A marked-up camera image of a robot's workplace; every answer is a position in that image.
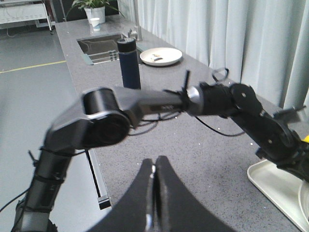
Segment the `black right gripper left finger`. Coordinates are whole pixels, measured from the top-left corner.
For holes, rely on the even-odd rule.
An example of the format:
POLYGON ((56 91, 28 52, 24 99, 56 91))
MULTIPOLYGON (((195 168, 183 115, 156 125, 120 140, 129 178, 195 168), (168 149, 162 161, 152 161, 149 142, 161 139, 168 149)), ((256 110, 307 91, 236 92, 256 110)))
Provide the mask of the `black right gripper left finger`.
POLYGON ((155 168, 144 159, 135 179, 112 210, 90 232, 152 232, 155 168))

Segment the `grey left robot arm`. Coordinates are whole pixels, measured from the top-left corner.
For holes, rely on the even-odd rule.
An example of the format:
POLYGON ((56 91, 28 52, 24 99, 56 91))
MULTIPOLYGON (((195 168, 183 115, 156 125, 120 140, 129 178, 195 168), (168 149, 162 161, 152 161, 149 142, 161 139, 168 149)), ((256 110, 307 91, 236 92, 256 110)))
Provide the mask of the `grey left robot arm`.
MULTIPOLYGON (((85 93, 47 131, 40 158, 23 200, 16 206, 14 232, 54 232, 49 215, 70 160, 78 150, 124 140, 144 116, 186 112, 231 118, 258 145, 257 156, 302 180, 309 178, 309 145, 264 111, 254 90, 243 84, 184 87, 180 92, 124 87, 85 93)), ((229 232, 184 186, 167 157, 145 159, 131 186, 93 232, 148 232, 157 217, 163 232, 229 232)))

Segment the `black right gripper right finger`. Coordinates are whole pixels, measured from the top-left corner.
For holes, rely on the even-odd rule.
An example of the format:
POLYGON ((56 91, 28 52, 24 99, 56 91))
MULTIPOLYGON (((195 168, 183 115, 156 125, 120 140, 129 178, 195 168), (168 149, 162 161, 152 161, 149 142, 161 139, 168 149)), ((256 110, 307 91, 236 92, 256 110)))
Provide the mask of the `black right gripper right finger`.
POLYGON ((157 216, 162 232, 233 232, 187 189, 166 156, 155 163, 157 216))

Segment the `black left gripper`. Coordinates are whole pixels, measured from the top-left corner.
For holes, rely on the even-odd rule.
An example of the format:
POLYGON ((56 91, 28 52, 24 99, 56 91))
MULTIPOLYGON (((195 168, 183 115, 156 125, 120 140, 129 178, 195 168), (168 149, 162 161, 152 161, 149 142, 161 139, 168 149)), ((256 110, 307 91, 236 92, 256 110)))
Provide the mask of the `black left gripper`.
POLYGON ((309 181, 309 144, 299 139, 294 140, 292 147, 283 143, 260 147, 257 157, 274 163, 278 169, 284 170, 297 178, 309 181))

